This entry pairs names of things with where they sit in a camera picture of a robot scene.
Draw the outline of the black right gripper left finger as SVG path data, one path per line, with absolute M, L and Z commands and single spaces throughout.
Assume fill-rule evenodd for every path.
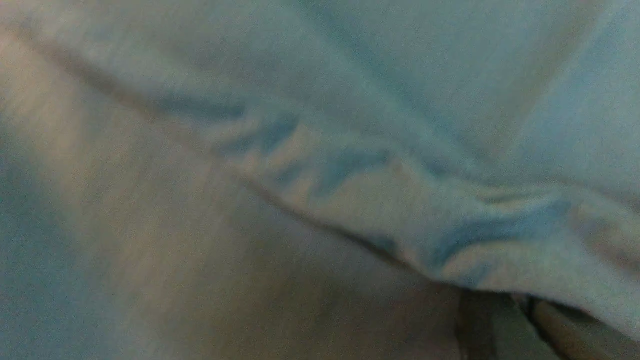
M 498 358 L 493 319 L 499 299 L 500 296 L 494 292 L 462 291 L 455 317 L 455 337 L 462 360 Z

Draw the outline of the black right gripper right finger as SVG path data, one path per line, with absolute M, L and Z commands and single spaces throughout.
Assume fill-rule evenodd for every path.
M 573 307 L 522 296 L 519 306 L 565 360 L 638 360 L 639 342 Z

